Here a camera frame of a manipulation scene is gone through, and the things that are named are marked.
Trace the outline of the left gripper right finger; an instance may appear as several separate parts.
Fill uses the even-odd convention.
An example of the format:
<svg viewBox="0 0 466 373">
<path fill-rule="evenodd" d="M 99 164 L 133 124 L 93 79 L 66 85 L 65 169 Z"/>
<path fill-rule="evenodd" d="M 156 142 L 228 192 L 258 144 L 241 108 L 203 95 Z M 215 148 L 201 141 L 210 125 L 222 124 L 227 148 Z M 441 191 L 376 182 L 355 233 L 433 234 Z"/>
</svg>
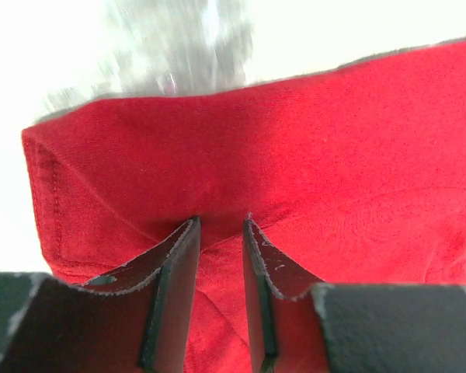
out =
<svg viewBox="0 0 466 373">
<path fill-rule="evenodd" d="M 254 372 L 466 372 L 466 286 L 331 284 L 243 224 Z"/>
</svg>

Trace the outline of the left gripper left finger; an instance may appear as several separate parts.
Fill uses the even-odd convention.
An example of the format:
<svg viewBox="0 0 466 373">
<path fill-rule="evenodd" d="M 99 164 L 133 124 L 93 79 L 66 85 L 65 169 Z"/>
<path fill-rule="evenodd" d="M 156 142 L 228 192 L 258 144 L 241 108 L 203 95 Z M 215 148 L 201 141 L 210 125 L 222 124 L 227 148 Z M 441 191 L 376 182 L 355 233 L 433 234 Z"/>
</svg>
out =
<svg viewBox="0 0 466 373">
<path fill-rule="evenodd" d="M 0 372 L 181 372 L 200 231 L 191 218 L 81 285 L 0 273 Z"/>
</svg>

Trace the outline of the red t shirt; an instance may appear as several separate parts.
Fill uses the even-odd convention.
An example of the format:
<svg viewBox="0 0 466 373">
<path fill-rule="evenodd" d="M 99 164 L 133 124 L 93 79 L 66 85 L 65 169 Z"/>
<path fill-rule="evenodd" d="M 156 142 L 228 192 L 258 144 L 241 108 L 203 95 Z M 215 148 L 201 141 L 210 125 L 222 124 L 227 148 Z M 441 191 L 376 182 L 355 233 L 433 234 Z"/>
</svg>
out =
<svg viewBox="0 0 466 373">
<path fill-rule="evenodd" d="M 466 41 L 22 133 L 42 254 L 82 283 L 202 222 L 185 371 L 251 368 L 242 222 L 330 282 L 466 284 Z"/>
</svg>

